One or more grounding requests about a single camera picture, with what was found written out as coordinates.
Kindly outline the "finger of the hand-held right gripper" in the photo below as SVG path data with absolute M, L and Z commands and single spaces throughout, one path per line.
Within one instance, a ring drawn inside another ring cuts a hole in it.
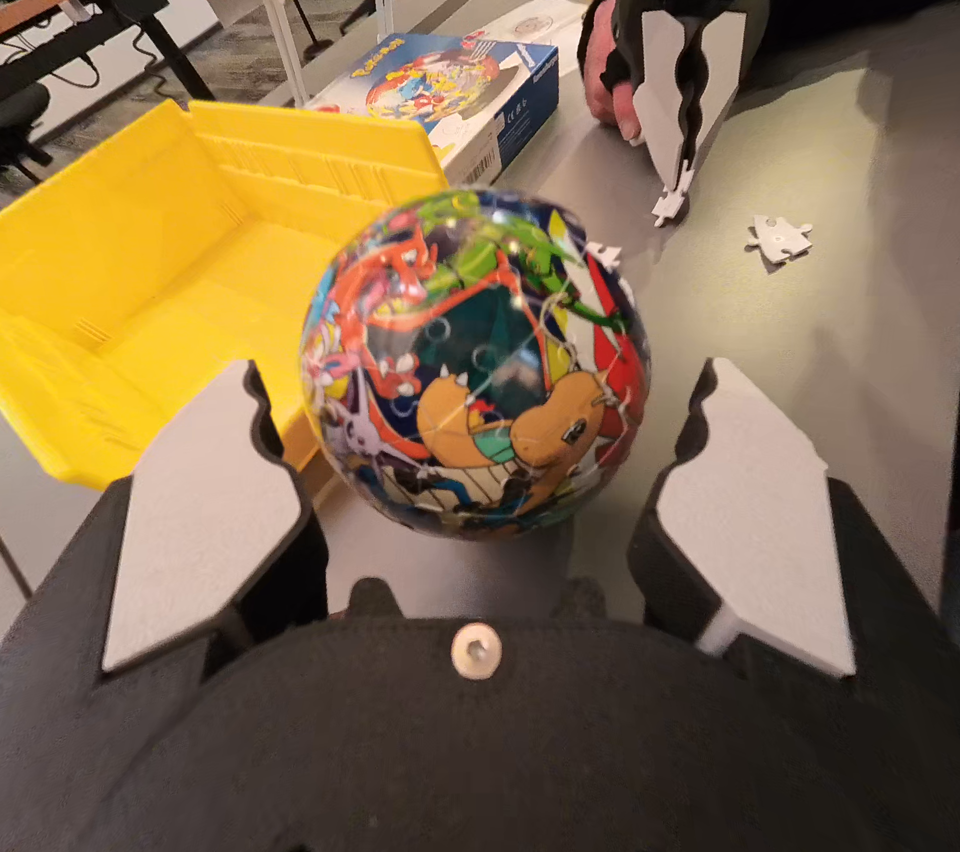
M 644 84 L 635 93 L 635 111 L 663 194 L 689 194 L 689 105 L 699 79 L 699 51 L 691 46 L 695 33 L 663 10 L 644 12 L 641 24 Z
M 744 29 L 744 12 L 720 12 L 716 19 L 704 23 L 691 40 L 691 99 L 685 107 L 684 190 L 689 190 L 695 173 L 700 169 L 738 93 Z

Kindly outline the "white instruction sheet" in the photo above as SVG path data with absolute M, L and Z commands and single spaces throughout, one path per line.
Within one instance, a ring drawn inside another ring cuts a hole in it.
M 585 12 L 588 7 L 574 0 L 530 0 L 477 29 L 473 38 L 557 46 L 561 59 L 574 61 Z

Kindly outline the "black framed desk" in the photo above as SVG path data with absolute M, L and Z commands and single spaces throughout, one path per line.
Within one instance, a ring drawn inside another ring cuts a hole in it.
M 213 99 L 183 48 L 173 40 L 159 12 L 170 0 L 3 0 L 3 44 L 21 30 L 40 29 L 42 23 L 63 17 L 66 24 L 50 40 L 13 57 L 0 68 L 3 99 L 53 77 L 59 68 L 89 59 L 96 46 L 120 38 L 122 30 L 144 33 L 159 61 L 174 73 L 189 99 Z

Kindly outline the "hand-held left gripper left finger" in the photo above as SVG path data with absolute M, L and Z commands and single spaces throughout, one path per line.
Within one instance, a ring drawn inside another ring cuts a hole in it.
M 329 618 L 329 548 L 253 359 L 159 428 L 129 476 L 102 671 L 201 636 L 248 649 Z

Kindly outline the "colourful puzzle ball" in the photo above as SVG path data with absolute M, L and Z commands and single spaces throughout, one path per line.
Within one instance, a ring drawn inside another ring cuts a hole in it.
M 630 286 L 561 202 L 456 188 L 341 245 L 298 367 L 329 467 L 388 521 L 492 540 L 561 526 L 627 460 L 649 396 Z

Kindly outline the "printed puzzle box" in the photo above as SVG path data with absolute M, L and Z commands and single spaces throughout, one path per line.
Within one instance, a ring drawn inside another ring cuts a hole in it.
M 489 188 L 557 101 L 557 46 L 500 44 L 473 30 L 388 33 L 307 107 L 421 124 L 449 184 Z

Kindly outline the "black office chair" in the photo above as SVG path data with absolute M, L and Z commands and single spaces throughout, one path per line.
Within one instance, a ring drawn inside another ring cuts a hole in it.
M 42 84 L 27 84 L 0 101 L 0 169 L 19 169 L 31 184 L 40 184 L 40 175 L 35 175 L 25 159 L 53 166 L 53 154 L 31 142 L 50 101 L 53 94 Z

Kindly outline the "yellow plastic bin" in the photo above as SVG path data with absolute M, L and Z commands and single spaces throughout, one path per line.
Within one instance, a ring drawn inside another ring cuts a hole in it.
M 298 337 L 338 248 L 442 190 L 418 124 L 167 101 L 0 216 L 3 416 L 40 467 L 89 490 L 232 359 L 256 359 L 303 470 Z

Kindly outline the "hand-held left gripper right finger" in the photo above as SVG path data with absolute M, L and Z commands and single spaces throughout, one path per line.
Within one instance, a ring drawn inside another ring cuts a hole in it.
M 647 618 L 704 655 L 746 636 L 823 677 L 855 674 L 826 466 L 724 357 L 700 367 L 627 568 Z

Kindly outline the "person's right hand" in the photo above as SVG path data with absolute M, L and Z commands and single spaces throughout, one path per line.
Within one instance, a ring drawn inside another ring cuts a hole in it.
M 638 146 L 644 130 L 635 111 L 630 79 L 622 79 L 615 89 L 604 86 L 607 59 L 615 48 L 613 12 L 615 0 L 604 0 L 592 3 L 581 23 L 578 61 L 585 105 L 598 124 L 615 126 L 623 142 Z

